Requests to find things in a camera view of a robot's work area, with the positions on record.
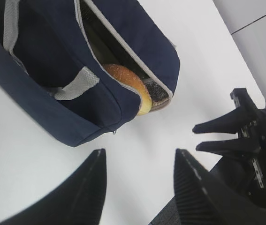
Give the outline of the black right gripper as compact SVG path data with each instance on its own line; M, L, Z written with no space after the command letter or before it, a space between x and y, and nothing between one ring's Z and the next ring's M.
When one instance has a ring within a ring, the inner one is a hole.
M266 208L266 110L258 109L245 88L230 94L235 109L214 120L197 124L195 134L236 134L236 139L202 142L196 151L210 152L222 158L210 171L215 177Z

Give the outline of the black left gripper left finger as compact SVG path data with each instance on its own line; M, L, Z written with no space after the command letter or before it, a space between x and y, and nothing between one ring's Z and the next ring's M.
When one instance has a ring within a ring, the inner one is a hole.
M106 151L94 150L56 189L2 225L98 225L106 197Z

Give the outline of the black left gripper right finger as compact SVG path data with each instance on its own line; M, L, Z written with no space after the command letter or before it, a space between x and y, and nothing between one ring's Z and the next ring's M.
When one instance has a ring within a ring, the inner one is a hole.
M266 225L266 211L221 183L184 149L175 152L174 193L183 225Z

